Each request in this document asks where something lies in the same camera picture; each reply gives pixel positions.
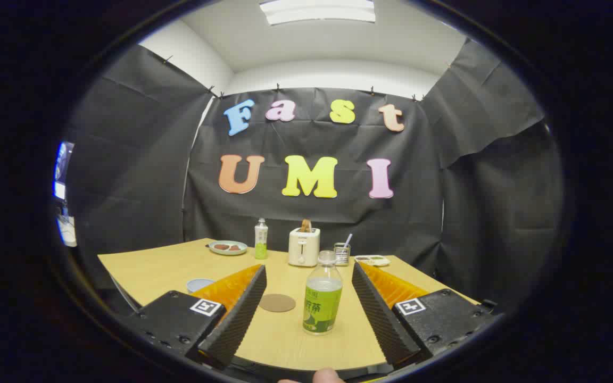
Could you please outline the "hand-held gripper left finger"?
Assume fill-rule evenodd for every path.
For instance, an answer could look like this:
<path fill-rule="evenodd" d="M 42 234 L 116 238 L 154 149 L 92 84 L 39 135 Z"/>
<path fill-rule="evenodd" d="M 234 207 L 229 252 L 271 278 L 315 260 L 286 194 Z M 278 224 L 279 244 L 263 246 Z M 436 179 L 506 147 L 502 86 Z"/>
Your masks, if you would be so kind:
<path fill-rule="evenodd" d="M 170 290 L 122 323 L 163 351 L 224 369 L 240 347 L 266 285 L 266 267 L 256 264 L 193 294 Z"/>

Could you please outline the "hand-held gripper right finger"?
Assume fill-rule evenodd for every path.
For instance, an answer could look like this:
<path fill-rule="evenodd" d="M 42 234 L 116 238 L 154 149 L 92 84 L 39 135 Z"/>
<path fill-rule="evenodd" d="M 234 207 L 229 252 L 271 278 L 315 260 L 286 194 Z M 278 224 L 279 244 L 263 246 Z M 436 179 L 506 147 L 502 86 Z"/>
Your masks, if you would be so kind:
<path fill-rule="evenodd" d="M 394 368 L 421 363 L 460 346 L 497 315 L 453 289 L 433 293 L 363 262 L 351 283 L 384 358 Z"/>

